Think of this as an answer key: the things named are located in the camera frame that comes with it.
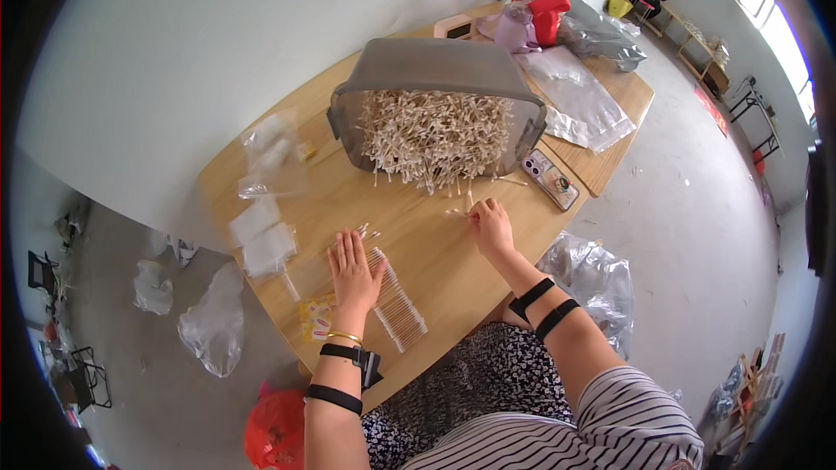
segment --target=phone case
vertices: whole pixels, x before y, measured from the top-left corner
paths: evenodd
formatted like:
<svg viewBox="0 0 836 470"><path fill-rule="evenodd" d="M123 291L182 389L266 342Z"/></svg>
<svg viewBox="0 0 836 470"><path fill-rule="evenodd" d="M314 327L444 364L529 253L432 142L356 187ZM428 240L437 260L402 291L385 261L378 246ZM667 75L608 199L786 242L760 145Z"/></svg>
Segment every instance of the phone case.
<svg viewBox="0 0 836 470"><path fill-rule="evenodd" d="M555 204L563 211L570 210L572 204L578 199L580 191L572 181L563 174L558 166L549 160L538 149L522 160L522 170L528 173L540 188L543 189Z"/></svg>

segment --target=striped shirt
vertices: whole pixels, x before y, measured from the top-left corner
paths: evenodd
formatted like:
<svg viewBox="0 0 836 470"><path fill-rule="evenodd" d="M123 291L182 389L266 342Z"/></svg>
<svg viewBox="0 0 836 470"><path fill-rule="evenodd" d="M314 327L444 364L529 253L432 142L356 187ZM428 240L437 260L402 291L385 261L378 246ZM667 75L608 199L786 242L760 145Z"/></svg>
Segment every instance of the striped shirt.
<svg viewBox="0 0 836 470"><path fill-rule="evenodd" d="M460 425L403 470L433 468L699 468L691 420L641 371L618 366L583 389L578 427L547 417L495 413Z"/></svg>

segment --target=black wrist strap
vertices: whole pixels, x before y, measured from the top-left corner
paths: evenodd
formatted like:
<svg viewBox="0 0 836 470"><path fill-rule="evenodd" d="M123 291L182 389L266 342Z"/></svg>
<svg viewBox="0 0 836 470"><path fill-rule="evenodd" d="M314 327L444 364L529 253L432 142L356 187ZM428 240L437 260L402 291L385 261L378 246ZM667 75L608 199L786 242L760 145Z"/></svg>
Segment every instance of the black wrist strap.
<svg viewBox="0 0 836 470"><path fill-rule="evenodd" d="M350 359L354 366L361 368L361 388L365 392L371 385L382 380L380 372L377 371L381 365L381 357L374 352L366 352L360 347L350 347L326 343L319 349L320 356L337 356Z"/></svg>
<svg viewBox="0 0 836 470"><path fill-rule="evenodd" d="M546 294L546 291L552 287L554 287L552 279L543 278L540 283L530 288L527 293L519 298L514 298L511 303L508 304L508 308L513 310L517 316L525 319L526 323L528 323L528 318L525 316L525 309L527 309L530 304L537 301L540 296Z"/></svg>
<svg viewBox="0 0 836 470"><path fill-rule="evenodd" d="M537 339L540 339L540 341L546 339L546 336L548 336L549 332L551 332L552 329L560 323L560 320L566 317L566 315L568 315L573 309L577 309L578 307L580 307L578 302L569 298L558 305L557 309L549 312L549 314L543 318L543 321L540 322L537 330L534 331Z"/></svg>
<svg viewBox="0 0 836 470"><path fill-rule="evenodd" d="M338 391L330 386L311 385L308 387L308 398L319 399L324 402L334 403L336 406L341 406L358 416L363 413L363 402L356 397L346 394L343 391Z"/></svg>

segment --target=lap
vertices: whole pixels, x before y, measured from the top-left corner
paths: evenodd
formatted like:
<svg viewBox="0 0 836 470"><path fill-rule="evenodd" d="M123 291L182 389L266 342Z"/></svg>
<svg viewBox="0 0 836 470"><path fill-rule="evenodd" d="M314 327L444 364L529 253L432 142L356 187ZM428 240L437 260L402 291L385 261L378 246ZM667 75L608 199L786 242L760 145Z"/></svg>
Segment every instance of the lap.
<svg viewBox="0 0 836 470"><path fill-rule="evenodd" d="M574 423L563 383L531 330L490 323L363 416L372 468L399 467L453 428L497 412Z"/></svg>

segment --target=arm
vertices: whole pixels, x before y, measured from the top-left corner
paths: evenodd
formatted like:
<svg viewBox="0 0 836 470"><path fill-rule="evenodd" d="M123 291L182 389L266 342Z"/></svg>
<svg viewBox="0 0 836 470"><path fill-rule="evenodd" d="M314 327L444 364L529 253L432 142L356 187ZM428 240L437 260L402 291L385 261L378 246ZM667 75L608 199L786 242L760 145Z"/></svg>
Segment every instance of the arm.
<svg viewBox="0 0 836 470"><path fill-rule="evenodd" d="M334 277L337 309L332 330L363 339L365 319L381 292L386 262L374 274L366 263L360 235L349 229L337 234L336 250L328 260ZM351 339L330 337L330 343L353 347ZM311 383L330 386L358 399L361 397L361 369L351 360L321 356ZM308 399L305 405L305 467L369 468L365 436L357 414L333 403Z"/></svg>
<svg viewBox="0 0 836 470"><path fill-rule="evenodd" d="M517 298L546 277L514 248L511 222L502 204L493 198L480 201L471 209L467 221L479 251L505 278ZM567 299L565 292L552 287L526 309L526 317L536 329L549 312ZM578 411L581 392L592 378L614 366L626 365L613 352L590 315L580 309L561 319L544 343L558 368L574 412Z"/></svg>

